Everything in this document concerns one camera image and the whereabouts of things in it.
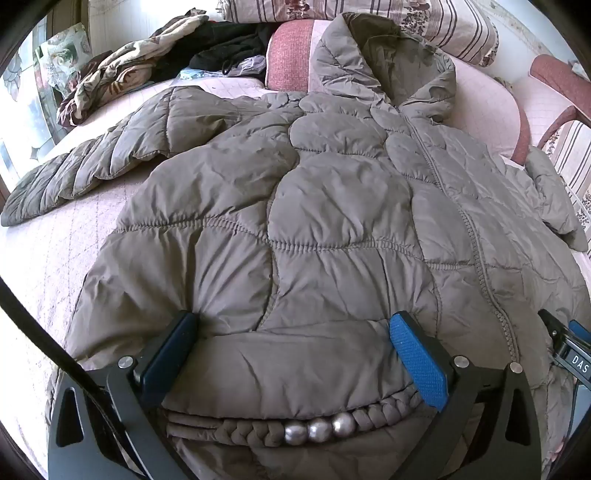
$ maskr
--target floral pillowcase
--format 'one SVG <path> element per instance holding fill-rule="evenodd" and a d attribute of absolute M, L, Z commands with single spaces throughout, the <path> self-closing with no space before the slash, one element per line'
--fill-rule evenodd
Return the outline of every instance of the floral pillowcase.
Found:
<path fill-rule="evenodd" d="M 78 23 L 54 35 L 35 55 L 47 83 L 66 97 L 76 86 L 76 74 L 92 58 L 84 25 Z"/>
<path fill-rule="evenodd" d="M 332 20 L 343 12 L 380 15 L 483 67 L 494 61 L 499 47 L 495 26 L 472 0 L 220 0 L 219 10 L 225 20 L 241 23 Z"/>

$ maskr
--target screw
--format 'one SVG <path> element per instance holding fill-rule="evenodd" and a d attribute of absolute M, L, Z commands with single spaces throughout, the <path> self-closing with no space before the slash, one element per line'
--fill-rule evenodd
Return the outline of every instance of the screw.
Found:
<path fill-rule="evenodd" d="M 117 365 L 119 368 L 128 368 L 131 367 L 131 365 L 134 364 L 134 358 L 132 356 L 122 356 L 121 358 L 119 358 L 119 361 L 117 362 Z"/>
<path fill-rule="evenodd" d="M 466 368 L 470 365 L 470 361 L 465 356 L 457 356 L 453 359 L 453 362 L 456 364 L 458 368 Z"/>
<path fill-rule="evenodd" d="M 515 374 L 520 374 L 523 371 L 523 367 L 517 362 L 511 362 L 509 368 L 511 368 L 511 371 Z"/>

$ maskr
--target pile of clothes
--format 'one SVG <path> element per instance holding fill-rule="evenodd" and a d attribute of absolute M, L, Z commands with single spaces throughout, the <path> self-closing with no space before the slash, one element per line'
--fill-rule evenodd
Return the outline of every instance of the pile of clothes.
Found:
<path fill-rule="evenodd" d="M 279 24 L 209 21 L 191 9 L 149 38 L 94 57 L 57 110 L 57 123 L 72 128 L 125 93 L 155 82 L 208 76 L 265 77 L 265 54 Z"/>

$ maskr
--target jacket hood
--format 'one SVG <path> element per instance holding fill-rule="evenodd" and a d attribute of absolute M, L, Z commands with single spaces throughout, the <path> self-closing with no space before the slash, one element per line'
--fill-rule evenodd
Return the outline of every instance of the jacket hood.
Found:
<path fill-rule="evenodd" d="M 312 68 L 327 93 L 374 107 L 393 105 L 405 115 L 436 122 L 453 109 L 456 69 L 451 58 L 384 17 L 339 15 L 318 43 Z"/>

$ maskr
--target floral blanket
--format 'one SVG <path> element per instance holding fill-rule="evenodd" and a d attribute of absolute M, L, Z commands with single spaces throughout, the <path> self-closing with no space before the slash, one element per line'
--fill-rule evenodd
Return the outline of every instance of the floral blanket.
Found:
<path fill-rule="evenodd" d="M 494 61 L 499 48 L 496 27 L 473 0 L 219 0 L 218 11 L 238 23 L 332 20 L 343 12 L 379 15 L 482 67 Z"/>
<path fill-rule="evenodd" d="M 152 69 L 174 43 L 206 22 L 204 10 L 191 9 L 175 17 L 149 38 L 130 42 L 107 56 L 88 73 L 57 110 L 57 122 L 64 127 L 83 123 L 90 114 L 124 93 L 146 83 Z"/>

